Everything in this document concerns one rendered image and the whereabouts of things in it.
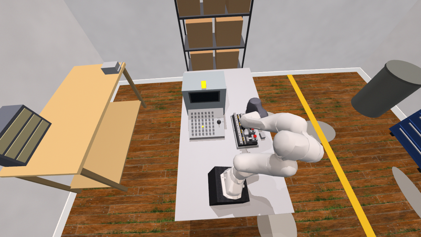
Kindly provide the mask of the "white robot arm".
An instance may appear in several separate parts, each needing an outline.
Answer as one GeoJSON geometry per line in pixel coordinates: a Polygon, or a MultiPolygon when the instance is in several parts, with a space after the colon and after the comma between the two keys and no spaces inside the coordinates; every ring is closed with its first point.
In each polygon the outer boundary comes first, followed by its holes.
{"type": "Polygon", "coordinates": [[[307,134],[307,122],[304,118],[289,113],[269,116],[259,98],[248,101],[240,123],[246,129],[277,133],[273,139],[275,154],[237,154],[233,159],[233,167],[220,174],[223,196],[226,198],[241,198],[244,181],[250,176],[267,174],[290,177],[298,170],[297,160],[316,163],[324,155],[323,146],[312,135],[307,134]]]}

